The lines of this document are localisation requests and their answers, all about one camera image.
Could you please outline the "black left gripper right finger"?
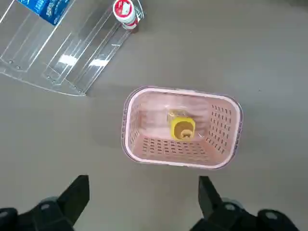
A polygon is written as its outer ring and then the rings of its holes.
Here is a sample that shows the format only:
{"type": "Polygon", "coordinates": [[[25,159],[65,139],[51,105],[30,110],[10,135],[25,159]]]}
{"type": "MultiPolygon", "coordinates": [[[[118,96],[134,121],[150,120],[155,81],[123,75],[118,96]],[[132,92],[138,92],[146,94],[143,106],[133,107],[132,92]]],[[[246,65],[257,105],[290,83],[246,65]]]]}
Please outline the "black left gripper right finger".
{"type": "Polygon", "coordinates": [[[198,202],[203,217],[192,231],[297,231],[284,213],[273,209],[250,214],[232,200],[223,200],[208,176],[198,181],[198,202]]]}

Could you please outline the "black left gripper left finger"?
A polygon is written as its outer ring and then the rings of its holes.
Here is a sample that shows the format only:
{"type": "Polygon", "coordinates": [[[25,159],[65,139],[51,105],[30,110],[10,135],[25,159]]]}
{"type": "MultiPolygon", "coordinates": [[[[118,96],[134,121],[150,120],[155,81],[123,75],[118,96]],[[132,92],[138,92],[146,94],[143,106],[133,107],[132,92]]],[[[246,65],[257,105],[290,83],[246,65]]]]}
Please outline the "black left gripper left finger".
{"type": "Polygon", "coordinates": [[[79,175],[58,197],[49,197],[19,214],[16,208],[0,209],[2,231],[73,231],[90,200],[88,175],[79,175]]]}

